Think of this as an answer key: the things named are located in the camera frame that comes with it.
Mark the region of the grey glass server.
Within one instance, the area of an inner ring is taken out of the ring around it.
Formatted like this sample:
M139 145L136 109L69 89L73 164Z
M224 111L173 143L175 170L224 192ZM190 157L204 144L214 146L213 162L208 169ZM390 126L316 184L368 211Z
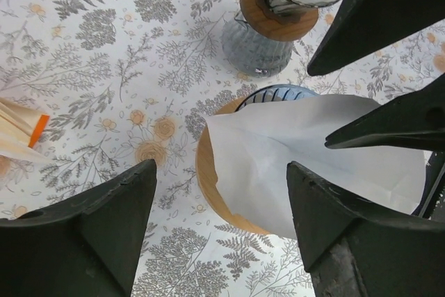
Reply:
M237 12L222 30L222 50L238 71L251 77L279 74L291 60L292 42L271 40L255 31L242 12Z

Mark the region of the blue plastic dripper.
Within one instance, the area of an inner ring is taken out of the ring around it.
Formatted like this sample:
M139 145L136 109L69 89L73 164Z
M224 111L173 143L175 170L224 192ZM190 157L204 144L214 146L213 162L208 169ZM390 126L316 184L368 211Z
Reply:
M248 95L235 109L240 111L249 104L263 103L263 102L280 102L280 101L294 101L305 97L314 97L318 94L314 91L303 88L301 86L291 84L276 84L261 88L252 94Z

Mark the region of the coffee filter paper pack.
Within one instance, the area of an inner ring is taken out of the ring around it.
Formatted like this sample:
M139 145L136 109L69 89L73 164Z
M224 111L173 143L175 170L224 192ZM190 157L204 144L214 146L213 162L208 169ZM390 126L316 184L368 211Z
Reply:
M51 159L34 150L49 116L1 98L1 156L34 163L50 163Z

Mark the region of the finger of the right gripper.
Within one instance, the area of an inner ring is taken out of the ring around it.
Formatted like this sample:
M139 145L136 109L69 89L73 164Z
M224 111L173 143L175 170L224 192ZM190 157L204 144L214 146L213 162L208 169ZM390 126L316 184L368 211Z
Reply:
M329 74L443 19L444 0L343 0L307 72Z
M444 151L444 80L401 95L325 139L330 149L392 146Z

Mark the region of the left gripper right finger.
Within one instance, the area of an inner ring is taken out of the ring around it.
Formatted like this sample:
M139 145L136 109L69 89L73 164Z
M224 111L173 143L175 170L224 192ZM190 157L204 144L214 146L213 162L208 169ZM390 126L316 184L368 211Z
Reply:
M443 296L444 224L287 166L293 224L316 296Z

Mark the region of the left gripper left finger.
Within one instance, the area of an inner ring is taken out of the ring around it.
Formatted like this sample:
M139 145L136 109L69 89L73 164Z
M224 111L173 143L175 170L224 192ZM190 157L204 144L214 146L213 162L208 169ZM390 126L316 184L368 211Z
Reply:
M2 296L130 296L156 164L15 220L1 219Z

